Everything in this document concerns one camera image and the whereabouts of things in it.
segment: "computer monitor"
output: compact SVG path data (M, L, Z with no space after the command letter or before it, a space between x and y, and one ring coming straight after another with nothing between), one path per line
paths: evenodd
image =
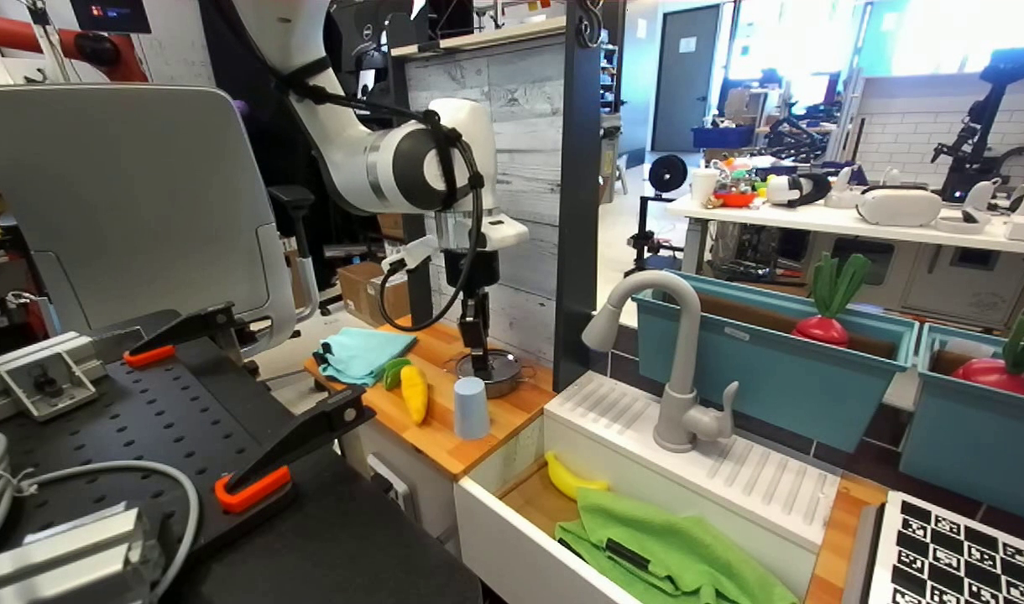
M64 328L232 301L295 326L264 181L220 90L0 87L0 193Z

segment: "door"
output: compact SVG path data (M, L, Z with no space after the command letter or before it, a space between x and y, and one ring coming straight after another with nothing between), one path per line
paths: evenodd
M664 15L651 150L687 155L707 120L717 8Z

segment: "teal bin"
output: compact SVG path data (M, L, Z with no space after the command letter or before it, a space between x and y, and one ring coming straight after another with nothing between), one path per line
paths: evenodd
M705 275L683 275L683 284L705 306L696 377L705 403L717 403L738 381L738 414L851 454L889 381L914 366L917 323L908 318L850 310L841 326L860 350L832 350L787 332L815 313L809 298ZM635 301L636 372L667 383L677 310L655 291Z
M942 346L999 350L1003 339L946 326L923 328L919 389L900 471L1024 516L1024 395L946 377L933 363Z

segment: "checkered board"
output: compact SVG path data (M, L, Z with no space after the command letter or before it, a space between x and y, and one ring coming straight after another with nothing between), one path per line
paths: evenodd
M889 489L869 604L1024 604L1024 541Z

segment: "kitchen faucet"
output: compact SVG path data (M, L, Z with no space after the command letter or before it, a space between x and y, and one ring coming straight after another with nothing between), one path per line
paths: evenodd
M683 279L672 272L626 275L624 284L613 287L604 310L584 326L579 343L599 353L612 350L617 337L617 313L641 288L662 288L681 310L672 377L659 401L659 420L651 431L655 445L683 454L697 439L728 439L735 435L730 405L738 383L730 383L721 394L721 405L725 405L721 414L697 403L696 366L697 366L701 298Z

